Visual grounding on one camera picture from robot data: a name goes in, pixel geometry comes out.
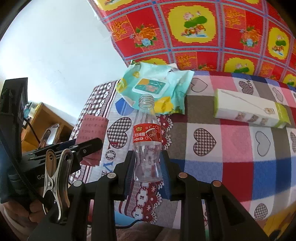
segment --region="wooden shelf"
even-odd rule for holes
[[[43,103],[38,104],[30,123],[39,139],[42,138],[47,128],[57,123],[59,123],[60,127],[58,133],[56,134],[55,141],[68,141],[73,130],[72,125],[52,112]],[[39,143],[29,125],[27,125],[26,129],[22,130],[21,140],[23,153],[38,148]]]

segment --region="plaid blanket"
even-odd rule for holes
[[[70,182],[98,180],[112,172],[132,150],[132,126],[138,111],[115,90],[116,81],[94,88],[71,138],[85,114],[109,119],[99,166],[81,166]],[[239,91],[279,102],[291,124],[284,129],[215,119],[215,89]],[[186,96],[186,114],[161,115],[162,145],[172,162],[203,182],[220,180],[255,220],[276,214],[296,200],[296,89],[257,76],[196,71]],[[204,206],[204,222],[207,216]],[[133,182],[128,199],[115,210],[160,226],[179,228],[181,204],[167,200],[163,182]]]

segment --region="wet wipes package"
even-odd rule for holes
[[[155,99],[158,114],[185,114],[184,98],[194,72],[179,70],[176,65],[156,65],[131,61],[116,90],[134,109],[139,98],[150,94]]]

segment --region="red bottle label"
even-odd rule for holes
[[[161,142],[161,126],[152,123],[142,123],[133,127],[133,142],[157,141]]]

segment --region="pink paper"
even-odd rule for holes
[[[104,139],[107,131],[109,120],[104,117],[85,115],[79,129],[75,144],[100,138],[104,144]],[[102,150],[89,154],[80,162],[87,166],[98,166],[102,157]]]

